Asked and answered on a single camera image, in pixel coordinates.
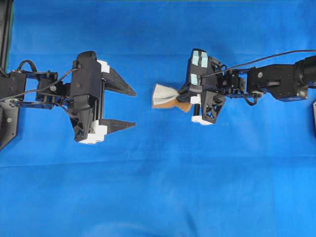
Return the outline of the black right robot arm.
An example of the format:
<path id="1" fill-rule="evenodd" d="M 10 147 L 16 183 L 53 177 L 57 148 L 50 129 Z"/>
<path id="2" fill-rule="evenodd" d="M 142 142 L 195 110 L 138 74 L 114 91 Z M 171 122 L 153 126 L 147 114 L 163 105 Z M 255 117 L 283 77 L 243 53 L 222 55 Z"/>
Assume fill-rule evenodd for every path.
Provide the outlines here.
<path id="1" fill-rule="evenodd" d="M 306 100 L 316 86 L 315 56 L 294 64 L 271 64 L 246 69 L 244 64 L 227 67 L 202 49 L 193 49 L 188 60 L 186 82 L 178 90 L 179 103 L 194 106 L 192 120 L 215 124 L 226 98 L 244 99 L 250 106 L 270 93 L 283 102 Z"/>

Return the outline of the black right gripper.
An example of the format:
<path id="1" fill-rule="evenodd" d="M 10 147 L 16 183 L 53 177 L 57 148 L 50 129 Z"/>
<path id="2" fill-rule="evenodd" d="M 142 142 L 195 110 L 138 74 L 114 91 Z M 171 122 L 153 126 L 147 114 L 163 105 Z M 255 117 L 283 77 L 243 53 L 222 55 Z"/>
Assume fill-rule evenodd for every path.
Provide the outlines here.
<path id="1" fill-rule="evenodd" d="M 226 96 L 243 94 L 245 79 L 206 51 L 194 48 L 188 60 L 188 84 L 178 90 L 180 103 L 194 105 L 192 122 L 215 124 Z"/>

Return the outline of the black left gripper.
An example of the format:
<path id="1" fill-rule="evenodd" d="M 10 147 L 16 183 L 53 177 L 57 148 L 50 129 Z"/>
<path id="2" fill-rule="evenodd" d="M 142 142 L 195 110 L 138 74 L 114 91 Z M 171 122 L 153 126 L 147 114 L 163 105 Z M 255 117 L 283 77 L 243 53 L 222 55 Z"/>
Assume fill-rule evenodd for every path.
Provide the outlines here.
<path id="1" fill-rule="evenodd" d="M 104 85 L 103 67 L 106 68 Z M 73 69 L 67 109 L 76 142 L 96 144 L 104 141 L 106 134 L 136 125 L 135 122 L 102 119 L 104 89 L 129 96 L 136 96 L 136 92 L 113 68 L 109 69 L 106 62 L 98 62 L 94 51 L 80 53 L 73 62 Z"/>

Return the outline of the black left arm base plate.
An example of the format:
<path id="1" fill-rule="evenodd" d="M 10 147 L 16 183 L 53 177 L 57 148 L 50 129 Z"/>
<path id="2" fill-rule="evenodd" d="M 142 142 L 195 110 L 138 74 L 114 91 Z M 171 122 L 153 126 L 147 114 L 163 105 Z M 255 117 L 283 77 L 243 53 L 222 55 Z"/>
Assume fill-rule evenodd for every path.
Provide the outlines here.
<path id="1" fill-rule="evenodd" d="M 18 99 L 7 99 L 0 103 L 0 149 L 17 136 L 19 107 Z"/>

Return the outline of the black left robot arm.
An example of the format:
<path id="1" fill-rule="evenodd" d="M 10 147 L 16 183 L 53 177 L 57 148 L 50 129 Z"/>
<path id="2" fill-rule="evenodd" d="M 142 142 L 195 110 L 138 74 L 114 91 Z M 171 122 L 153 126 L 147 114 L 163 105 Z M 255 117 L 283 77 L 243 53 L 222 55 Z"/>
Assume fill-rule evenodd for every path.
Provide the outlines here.
<path id="1" fill-rule="evenodd" d="M 104 118 L 105 91 L 135 96 L 135 91 L 111 68 L 86 51 L 61 77 L 39 72 L 33 61 L 24 60 L 8 74 L 0 73 L 0 147 L 17 135 L 19 109 L 58 106 L 70 118 L 74 140 L 83 144 L 104 141 L 107 134 L 135 126 L 133 122 Z"/>

